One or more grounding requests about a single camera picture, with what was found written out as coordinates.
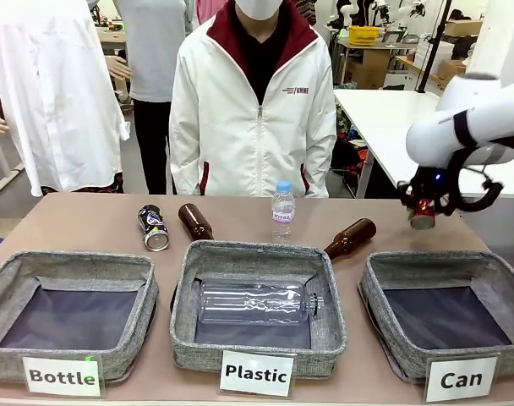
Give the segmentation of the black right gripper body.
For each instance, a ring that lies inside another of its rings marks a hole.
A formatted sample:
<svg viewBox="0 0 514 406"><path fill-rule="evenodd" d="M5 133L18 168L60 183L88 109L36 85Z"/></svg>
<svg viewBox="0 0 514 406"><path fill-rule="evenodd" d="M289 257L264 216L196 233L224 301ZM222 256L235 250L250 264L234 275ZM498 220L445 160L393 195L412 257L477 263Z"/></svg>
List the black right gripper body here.
<svg viewBox="0 0 514 406"><path fill-rule="evenodd" d="M446 169L436 167L417 168L416 173L409 182L401 181L397 184L397 190L401 198L402 192L413 191L420 200L428 200L435 203L436 199L450 192L451 182Z"/></svg>

